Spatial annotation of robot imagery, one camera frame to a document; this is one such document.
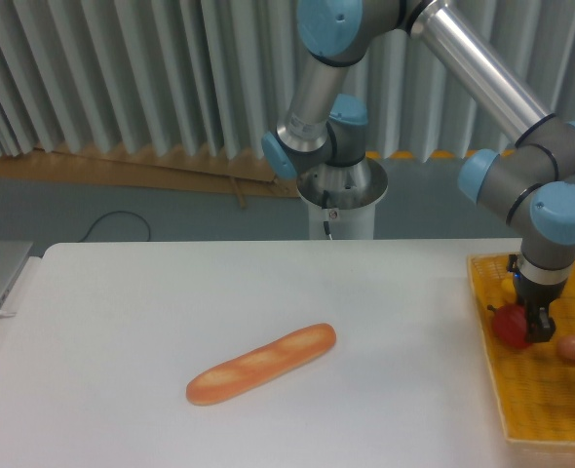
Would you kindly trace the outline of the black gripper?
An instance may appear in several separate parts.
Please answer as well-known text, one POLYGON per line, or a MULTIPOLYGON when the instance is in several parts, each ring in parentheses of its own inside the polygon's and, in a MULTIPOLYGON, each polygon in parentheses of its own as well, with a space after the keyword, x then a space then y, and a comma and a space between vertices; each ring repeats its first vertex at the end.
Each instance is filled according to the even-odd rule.
POLYGON ((525 341, 529 343, 549 342, 556 332, 556 323, 549 313, 549 304, 560 298, 566 281, 543 285, 530 281, 520 273, 513 276, 516 304, 526 306, 525 341))

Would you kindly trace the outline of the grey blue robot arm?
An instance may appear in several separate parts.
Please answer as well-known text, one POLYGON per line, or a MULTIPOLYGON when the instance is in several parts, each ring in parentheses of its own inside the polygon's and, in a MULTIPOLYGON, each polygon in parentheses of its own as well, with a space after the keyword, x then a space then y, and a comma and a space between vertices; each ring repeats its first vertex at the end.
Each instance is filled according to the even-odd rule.
POLYGON ((513 143, 509 156, 476 152, 459 189, 522 238, 509 258, 523 339, 551 340, 551 304, 575 261, 575 122, 554 115, 448 1, 302 1, 297 26, 308 50, 290 106, 262 150, 274 173, 293 179, 312 210, 315 239, 369 239, 388 188, 365 155, 364 104, 341 93, 371 42, 393 30, 422 40, 513 143))

